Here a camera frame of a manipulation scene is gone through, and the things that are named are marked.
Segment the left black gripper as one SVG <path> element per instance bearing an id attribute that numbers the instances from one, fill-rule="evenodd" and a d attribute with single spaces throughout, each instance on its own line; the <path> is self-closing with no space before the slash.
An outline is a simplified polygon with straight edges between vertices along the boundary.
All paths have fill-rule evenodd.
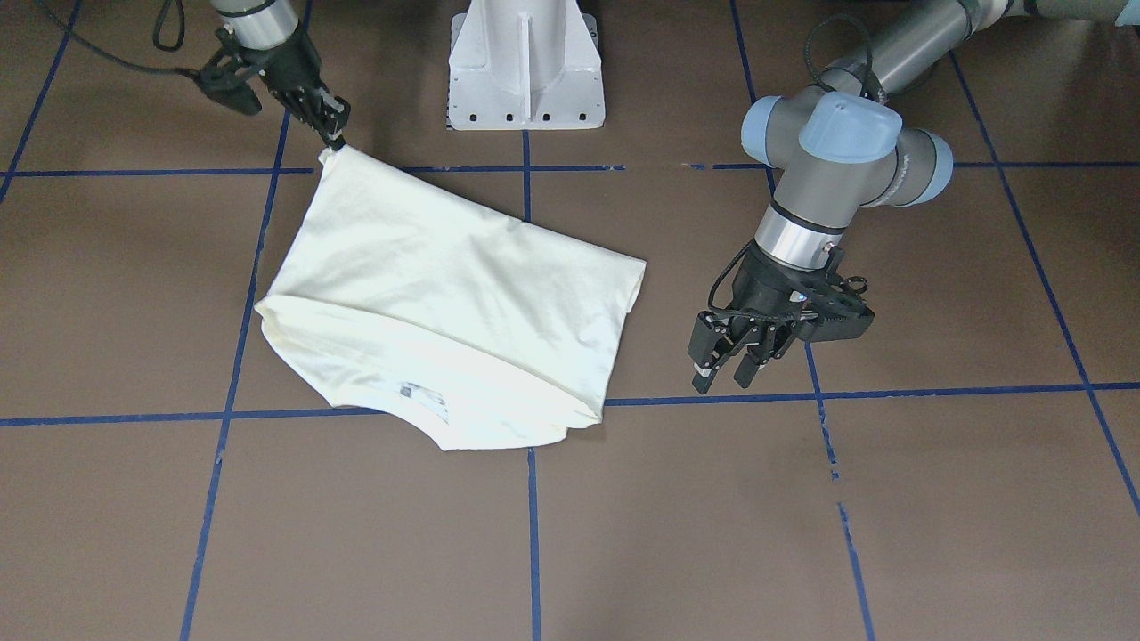
<path id="1" fill-rule="evenodd" d="M 799 292 L 809 271 L 837 271 L 842 248 L 826 243 L 824 263 L 815 269 L 785 266 L 749 240 L 730 260 L 709 291 L 709 313 L 698 313 L 689 336 L 689 359 L 695 364 L 692 386 L 708 393 L 716 373 L 734 348 L 744 348 L 734 381 L 742 389 L 767 364 L 782 360 L 793 344 L 793 325 L 801 317 L 806 297 Z"/>

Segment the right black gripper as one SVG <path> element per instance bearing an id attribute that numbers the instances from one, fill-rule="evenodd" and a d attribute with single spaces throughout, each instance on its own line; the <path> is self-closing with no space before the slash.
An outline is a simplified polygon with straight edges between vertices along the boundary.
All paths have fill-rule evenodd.
<path id="1" fill-rule="evenodd" d="M 233 109 L 244 115 L 260 112 L 261 104 L 249 88 L 249 78 L 258 76 L 274 99 L 321 137 L 327 149 L 341 151 L 347 145 L 351 106 L 347 99 L 329 94 L 321 81 L 321 60 L 306 29 L 294 29 L 288 39 L 269 49 L 235 41 L 239 42 L 242 70 Z"/>

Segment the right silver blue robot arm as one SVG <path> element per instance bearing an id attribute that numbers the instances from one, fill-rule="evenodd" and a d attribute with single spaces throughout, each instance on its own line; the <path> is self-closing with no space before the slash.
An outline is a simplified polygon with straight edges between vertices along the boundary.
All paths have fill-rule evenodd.
<path id="1" fill-rule="evenodd" d="M 246 115 L 261 105 L 249 81 L 260 81 L 286 112 L 331 151 L 345 146 L 351 107 L 321 81 L 321 57 L 290 1 L 212 1 L 223 26 L 220 49 L 202 68 L 202 90 Z"/>

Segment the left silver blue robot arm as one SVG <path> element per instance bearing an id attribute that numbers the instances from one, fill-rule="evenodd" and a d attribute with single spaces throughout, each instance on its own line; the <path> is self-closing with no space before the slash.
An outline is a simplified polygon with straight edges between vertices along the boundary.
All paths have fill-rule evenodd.
<path id="1" fill-rule="evenodd" d="M 959 44 L 1011 16 L 1137 25 L 1135 1 L 915 1 L 887 29 L 848 23 L 860 49 L 819 68 L 803 60 L 811 84 L 791 97 L 766 96 L 746 112 L 740 137 L 750 159 L 782 172 L 754 238 L 723 271 L 728 305 L 697 314 L 689 338 L 692 386 L 708 393 L 738 358 L 736 384 L 781 360 L 793 342 L 860 339 L 876 314 L 866 279 L 846 279 L 842 235 L 861 208 L 920 206 L 948 187 L 953 151 L 937 133 L 906 127 L 889 107 Z"/>

